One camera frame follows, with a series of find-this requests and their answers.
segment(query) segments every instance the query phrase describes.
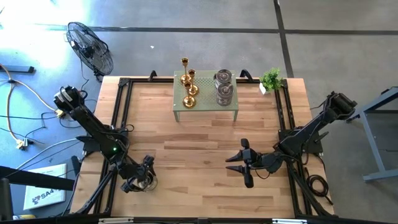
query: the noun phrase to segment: concrete floor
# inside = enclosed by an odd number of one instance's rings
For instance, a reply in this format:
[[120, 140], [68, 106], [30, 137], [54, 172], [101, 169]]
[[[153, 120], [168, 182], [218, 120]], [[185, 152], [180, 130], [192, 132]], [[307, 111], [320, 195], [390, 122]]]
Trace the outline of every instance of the concrete floor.
[[[279, 0], [286, 29], [397, 30], [398, 2], [388, 0]], [[60, 24], [80, 21], [88, 26], [116, 27], [226, 27], [276, 29], [271, 0], [224, 1], [5, 1], [0, 14], [0, 63], [31, 65], [33, 75], [12, 74], [37, 90], [46, 102], [61, 86], [81, 86], [80, 61], [64, 42], [64, 33], [34, 29], [28, 24]], [[114, 70], [111, 75], [173, 74], [179, 59], [187, 56], [197, 70], [248, 69], [253, 76], [271, 67], [280, 67], [286, 77], [279, 34], [220, 34], [165, 32], [97, 32], [111, 49]], [[340, 91], [365, 105], [381, 91], [396, 86], [398, 47], [396, 35], [287, 35], [294, 76], [304, 78], [311, 106], [317, 106], [332, 90]], [[100, 84], [91, 70], [86, 90], [96, 99]], [[8, 84], [0, 83], [0, 105], [5, 105]], [[48, 109], [24, 87], [15, 88], [11, 115], [39, 117]], [[94, 108], [95, 102], [88, 102]], [[25, 135], [40, 121], [12, 120], [13, 130]], [[65, 129], [58, 120], [45, 121], [47, 129], [31, 137], [45, 144], [26, 151], [14, 147], [14, 140], [0, 132], [2, 166], [17, 167], [47, 146], [84, 134]], [[6, 128], [3, 118], [1, 128]], [[331, 196], [337, 215], [383, 222], [398, 220], [398, 178], [365, 184], [363, 174], [377, 171], [371, 148], [361, 123], [335, 122], [325, 128], [330, 134], [322, 141]], [[37, 160], [49, 156], [51, 149]], [[82, 145], [50, 157], [31, 168], [81, 157]], [[397, 153], [383, 155], [386, 166], [396, 167]]]

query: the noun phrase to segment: white pot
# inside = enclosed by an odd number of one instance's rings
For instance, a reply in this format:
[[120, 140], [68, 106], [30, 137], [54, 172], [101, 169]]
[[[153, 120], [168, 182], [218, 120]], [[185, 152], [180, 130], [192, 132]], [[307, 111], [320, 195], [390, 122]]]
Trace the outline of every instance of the white pot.
[[263, 95], [268, 94], [269, 91], [266, 90], [266, 88], [264, 87], [264, 85], [262, 83], [260, 83], [260, 91]]

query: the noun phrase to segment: gold candlestick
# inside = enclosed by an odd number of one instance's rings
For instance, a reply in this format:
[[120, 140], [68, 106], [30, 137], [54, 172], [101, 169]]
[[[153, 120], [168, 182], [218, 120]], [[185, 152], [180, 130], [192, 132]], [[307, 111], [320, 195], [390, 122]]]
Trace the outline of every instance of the gold candlestick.
[[188, 60], [188, 58], [184, 57], [184, 58], [181, 58], [181, 62], [182, 62], [182, 65], [184, 66], [185, 73], [180, 77], [180, 81], [181, 81], [181, 83], [184, 84], [185, 82], [191, 81], [189, 75], [187, 74], [187, 66], [188, 66], [189, 60]]
[[194, 71], [194, 69], [190, 69], [188, 71], [188, 74], [189, 74], [189, 77], [191, 78], [191, 84], [192, 84], [191, 89], [189, 89], [189, 92], [192, 96], [195, 96], [196, 94], [199, 93], [199, 88], [193, 84], [193, 80], [195, 78], [196, 71]]
[[194, 99], [193, 96], [191, 96], [190, 94], [190, 89], [192, 88], [192, 84], [190, 82], [185, 82], [184, 83], [184, 88], [187, 90], [187, 95], [183, 100], [182, 100], [182, 104], [184, 105], [184, 107], [186, 108], [193, 108], [197, 101], [196, 99]]

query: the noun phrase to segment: green plant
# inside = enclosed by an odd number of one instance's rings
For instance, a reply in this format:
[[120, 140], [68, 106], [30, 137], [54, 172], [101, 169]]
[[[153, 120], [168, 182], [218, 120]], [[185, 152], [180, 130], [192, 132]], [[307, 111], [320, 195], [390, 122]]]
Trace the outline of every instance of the green plant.
[[279, 74], [279, 68], [271, 68], [260, 77], [260, 82], [267, 91], [277, 90], [282, 86], [282, 78], [278, 78]]

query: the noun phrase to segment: electric fan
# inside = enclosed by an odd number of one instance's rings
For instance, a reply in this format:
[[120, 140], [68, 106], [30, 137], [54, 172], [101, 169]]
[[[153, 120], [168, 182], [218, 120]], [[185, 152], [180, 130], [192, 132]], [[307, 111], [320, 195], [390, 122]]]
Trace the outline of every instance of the electric fan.
[[113, 61], [108, 45], [95, 33], [80, 22], [68, 24], [67, 39], [80, 60], [94, 71], [96, 79], [109, 75], [113, 70]]

